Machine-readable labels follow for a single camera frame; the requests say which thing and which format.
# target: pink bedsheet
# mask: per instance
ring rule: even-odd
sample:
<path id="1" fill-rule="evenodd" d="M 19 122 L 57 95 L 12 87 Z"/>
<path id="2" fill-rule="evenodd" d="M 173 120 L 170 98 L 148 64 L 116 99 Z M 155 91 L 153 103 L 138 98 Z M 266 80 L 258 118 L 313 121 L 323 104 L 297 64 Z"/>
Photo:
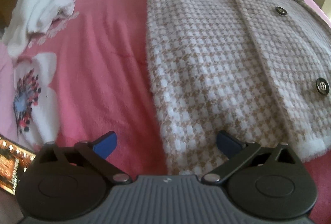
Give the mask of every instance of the pink bedsheet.
<path id="1" fill-rule="evenodd" d="M 312 0 L 305 1 L 328 21 Z M 20 57 L 20 61 L 27 62 L 27 72 L 50 64 L 47 60 L 36 61 L 36 55 L 38 59 L 56 59 L 55 66 L 45 66 L 51 70 L 43 74 L 50 83 L 41 84 L 52 96 L 44 94 L 43 88 L 41 94 L 53 98 L 55 92 L 57 143 L 72 146 L 113 130 L 118 135 L 118 147 L 108 161 L 132 176 L 167 173 L 149 91 L 146 14 L 146 0 L 77 0 L 74 15 L 54 23 L 45 36 L 33 38 Z M 25 130 L 32 123 L 23 121 L 22 135 L 29 136 Z M 306 164 L 319 190 L 311 214 L 317 224 L 331 223 L 331 212 L 327 210 L 331 201 L 330 163 L 329 152 Z"/>

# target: bed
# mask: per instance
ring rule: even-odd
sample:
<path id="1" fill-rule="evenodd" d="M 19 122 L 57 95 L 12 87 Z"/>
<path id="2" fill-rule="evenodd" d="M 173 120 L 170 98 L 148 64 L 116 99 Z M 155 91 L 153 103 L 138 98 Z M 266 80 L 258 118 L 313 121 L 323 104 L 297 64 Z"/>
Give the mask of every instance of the bed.
<path id="1" fill-rule="evenodd" d="M 331 25 L 312 0 L 304 1 Z M 15 95 L 22 94 L 18 84 L 30 87 L 31 77 L 38 80 L 40 91 L 28 105 L 39 117 L 45 115 L 45 121 L 34 123 L 29 110 L 16 114 L 20 143 L 35 150 L 46 140 L 73 146 L 112 130 L 117 133 L 118 145 L 109 162 L 133 177 L 167 174 L 147 70 L 146 2 L 77 0 L 71 17 L 53 23 L 45 35 L 31 39 L 14 66 Z M 43 100 L 47 105 L 40 105 Z M 16 140 L 12 129 L 7 127 L 3 134 Z M 44 135 L 36 138 L 34 132 Z M 305 163 L 318 187 L 319 197 L 311 213 L 317 224 L 331 222 L 330 160 L 329 151 Z M 5 197 L 0 204 L 4 223 L 15 223 L 21 215 L 13 197 L 1 196 Z"/>

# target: checkered coat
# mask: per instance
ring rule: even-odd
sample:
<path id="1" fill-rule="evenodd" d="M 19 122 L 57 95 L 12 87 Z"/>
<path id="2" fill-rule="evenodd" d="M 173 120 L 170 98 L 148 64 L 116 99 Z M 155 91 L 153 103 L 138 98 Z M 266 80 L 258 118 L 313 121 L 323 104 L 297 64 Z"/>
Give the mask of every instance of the checkered coat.
<path id="1" fill-rule="evenodd" d="M 331 31 L 302 0 L 148 0 L 147 28 L 170 173 L 220 165 L 219 130 L 303 161 L 331 147 L 331 94 L 315 86 L 331 81 Z"/>

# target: fuzzy fabric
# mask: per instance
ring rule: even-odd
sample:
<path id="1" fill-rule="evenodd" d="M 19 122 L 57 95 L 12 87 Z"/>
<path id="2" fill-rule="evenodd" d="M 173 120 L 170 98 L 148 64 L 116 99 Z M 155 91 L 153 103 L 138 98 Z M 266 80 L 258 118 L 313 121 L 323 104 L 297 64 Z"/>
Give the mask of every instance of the fuzzy fabric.
<path id="1" fill-rule="evenodd" d="M 278 14 L 275 7 L 288 13 Z M 216 134 L 307 161 L 331 146 L 331 31 L 302 0 L 148 0 L 151 88 L 172 174 L 223 163 Z"/>

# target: houndstooth pattern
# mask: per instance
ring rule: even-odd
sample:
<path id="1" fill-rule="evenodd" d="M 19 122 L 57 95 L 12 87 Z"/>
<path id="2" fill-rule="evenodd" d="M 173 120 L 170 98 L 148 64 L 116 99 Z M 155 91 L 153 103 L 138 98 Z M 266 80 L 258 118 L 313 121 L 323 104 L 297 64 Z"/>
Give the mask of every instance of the houndstooth pattern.
<path id="1" fill-rule="evenodd" d="M 287 10 L 280 16 L 275 7 Z M 302 160 L 331 146 L 331 31 L 302 0 L 148 0 L 147 58 L 172 174 L 223 163 L 216 134 Z"/>

